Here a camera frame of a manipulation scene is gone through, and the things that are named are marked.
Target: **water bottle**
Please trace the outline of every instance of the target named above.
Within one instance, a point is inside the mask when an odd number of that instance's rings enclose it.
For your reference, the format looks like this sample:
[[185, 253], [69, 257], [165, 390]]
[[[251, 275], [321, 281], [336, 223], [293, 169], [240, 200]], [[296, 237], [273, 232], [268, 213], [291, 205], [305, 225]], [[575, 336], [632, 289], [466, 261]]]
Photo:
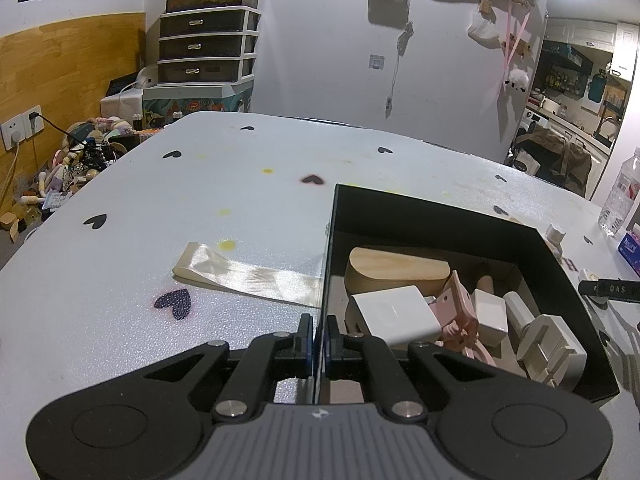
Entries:
[[616, 183], [600, 212], [598, 225], [609, 236], [618, 232], [640, 190], [640, 148], [622, 164]]

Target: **stuffed toy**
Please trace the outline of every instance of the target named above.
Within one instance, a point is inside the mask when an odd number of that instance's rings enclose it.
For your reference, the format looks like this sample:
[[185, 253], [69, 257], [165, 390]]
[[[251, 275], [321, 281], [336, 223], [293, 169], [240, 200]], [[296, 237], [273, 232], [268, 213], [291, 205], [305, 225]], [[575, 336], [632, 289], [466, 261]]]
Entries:
[[526, 92], [529, 88], [529, 75], [524, 70], [514, 68], [509, 74], [509, 78], [504, 82], [505, 85], [511, 85], [512, 88], [519, 88]]

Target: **tissue box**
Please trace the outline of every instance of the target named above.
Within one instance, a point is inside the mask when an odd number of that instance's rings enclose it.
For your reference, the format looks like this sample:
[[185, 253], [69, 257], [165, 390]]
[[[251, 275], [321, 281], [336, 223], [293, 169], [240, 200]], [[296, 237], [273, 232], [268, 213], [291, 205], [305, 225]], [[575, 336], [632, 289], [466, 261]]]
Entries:
[[640, 240], [633, 232], [629, 231], [622, 238], [618, 252], [624, 256], [628, 264], [640, 276]]

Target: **cream ribbon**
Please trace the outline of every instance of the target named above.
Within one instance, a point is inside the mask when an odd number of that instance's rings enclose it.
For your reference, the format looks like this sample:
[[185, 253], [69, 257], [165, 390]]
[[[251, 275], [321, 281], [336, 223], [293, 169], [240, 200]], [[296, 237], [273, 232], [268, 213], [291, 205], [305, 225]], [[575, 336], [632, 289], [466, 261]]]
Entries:
[[267, 269], [227, 260], [210, 247], [190, 242], [174, 274], [192, 282], [215, 285], [267, 300], [320, 308], [322, 280], [293, 270]]

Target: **pink toy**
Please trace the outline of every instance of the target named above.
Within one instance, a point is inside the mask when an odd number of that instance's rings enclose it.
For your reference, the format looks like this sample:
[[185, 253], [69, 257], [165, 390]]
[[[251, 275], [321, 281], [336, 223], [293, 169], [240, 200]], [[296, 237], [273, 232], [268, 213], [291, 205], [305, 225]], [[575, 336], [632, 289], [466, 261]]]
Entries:
[[430, 307], [442, 327], [442, 342], [436, 344], [495, 366], [494, 359], [478, 341], [476, 311], [457, 271], [451, 273], [442, 293]]

